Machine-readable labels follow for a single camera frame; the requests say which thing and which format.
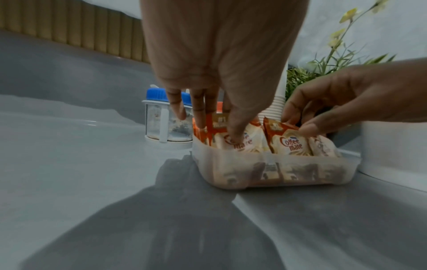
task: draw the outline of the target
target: plastic jar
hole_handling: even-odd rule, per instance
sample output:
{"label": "plastic jar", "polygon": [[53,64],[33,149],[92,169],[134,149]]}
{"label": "plastic jar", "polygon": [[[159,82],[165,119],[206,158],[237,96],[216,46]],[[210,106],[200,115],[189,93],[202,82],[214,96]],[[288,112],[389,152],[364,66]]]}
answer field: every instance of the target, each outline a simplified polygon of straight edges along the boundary
{"label": "plastic jar", "polygon": [[190,143],[193,140],[190,94],[182,92],[181,97],[187,112],[187,118],[183,121],[173,113],[164,89],[150,88],[147,90],[146,100],[143,101],[146,138],[160,143]]}

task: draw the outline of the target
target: white wall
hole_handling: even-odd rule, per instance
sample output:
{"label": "white wall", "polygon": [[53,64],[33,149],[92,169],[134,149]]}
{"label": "white wall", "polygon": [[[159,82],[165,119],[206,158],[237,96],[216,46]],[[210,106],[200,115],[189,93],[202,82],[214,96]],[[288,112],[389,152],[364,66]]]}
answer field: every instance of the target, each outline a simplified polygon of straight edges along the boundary
{"label": "white wall", "polygon": [[[139,0],[85,0],[140,18]],[[304,66],[328,54],[329,35],[346,26],[339,24],[344,12],[352,8],[367,10],[375,0],[311,0],[306,21],[296,41],[290,64]],[[427,56],[427,0],[389,0],[386,9],[368,13],[348,32],[345,42],[353,49],[366,47],[360,56],[380,56],[389,52],[396,59]]]}

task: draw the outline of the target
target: table surface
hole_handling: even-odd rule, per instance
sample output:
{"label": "table surface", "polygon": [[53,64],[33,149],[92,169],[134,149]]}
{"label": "table surface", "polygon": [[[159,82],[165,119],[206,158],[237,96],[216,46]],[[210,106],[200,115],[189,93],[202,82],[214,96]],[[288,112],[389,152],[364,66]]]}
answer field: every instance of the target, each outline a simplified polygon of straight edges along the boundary
{"label": "table surface", "polygon": [[[0,60],[17,48],[5,40]],[[189,150],[146,145],[135,111],[62,102],[52,93],[63,87],[31,77],[25,59],[0,80],[0,269],[426,268],[426,193],[362,174],[344,186],[216,189]],[[34,88],[53,98],[24,94]]]}

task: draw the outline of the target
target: blue jar lid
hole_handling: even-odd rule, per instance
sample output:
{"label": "blue jar lid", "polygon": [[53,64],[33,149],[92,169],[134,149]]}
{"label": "blue jar lid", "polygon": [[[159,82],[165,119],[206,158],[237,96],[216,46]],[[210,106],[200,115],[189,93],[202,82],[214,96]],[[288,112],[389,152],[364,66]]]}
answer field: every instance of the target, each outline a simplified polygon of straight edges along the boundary
{"label": "blue jar lid", "polygon": [[[190,94],[181,92],[181,98],[184,105],[191,106]],[[166,96],[166,91],[164,88],[149,88],[147,90],[146,99],[149,101],[163,101],[168,102],[168,97]]]}

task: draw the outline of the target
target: stack of cups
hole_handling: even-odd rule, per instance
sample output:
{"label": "stack of cups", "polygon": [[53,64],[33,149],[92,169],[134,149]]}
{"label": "stack of cups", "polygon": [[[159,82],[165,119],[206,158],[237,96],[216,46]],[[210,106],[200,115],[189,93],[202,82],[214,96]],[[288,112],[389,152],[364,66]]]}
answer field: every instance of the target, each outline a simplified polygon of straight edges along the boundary
{"label": "stack of cups", "polygon": [[258,116],[261,124],[264,122],[264,118],[274,119],[277,121],[281,120],[283,107],[286,102],[286,81],[287,81],[288,63],[286,63],[283,69],[282,76],[280,77],[279,85],[274,95],[273,103],[267,109],[263,110]]}

